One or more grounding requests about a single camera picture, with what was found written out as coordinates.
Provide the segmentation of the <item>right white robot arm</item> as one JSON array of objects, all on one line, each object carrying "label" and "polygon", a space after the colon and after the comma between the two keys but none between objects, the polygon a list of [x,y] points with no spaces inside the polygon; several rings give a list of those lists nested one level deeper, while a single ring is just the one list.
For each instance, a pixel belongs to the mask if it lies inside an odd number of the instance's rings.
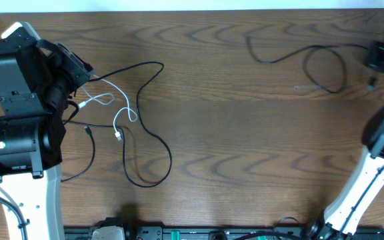
[{"label": "right white robot arm", "polygon": [[[384,73],[384,40],[371,44],[365,65]],[[352,239],[364,212],[384,186],[384,106],[366,124],[363,151],[337,198],[307,230],[306,239]]]}]

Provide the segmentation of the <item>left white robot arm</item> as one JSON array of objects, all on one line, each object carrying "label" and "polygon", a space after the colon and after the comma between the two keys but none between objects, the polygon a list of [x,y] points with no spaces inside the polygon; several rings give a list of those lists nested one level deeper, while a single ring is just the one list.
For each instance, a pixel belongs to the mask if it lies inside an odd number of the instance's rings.
[{"label": "left white robot arm", "polygon": [[63,113],[92,67],[24,21],[0,38],[0,204],[11,239],[64,239]]}]

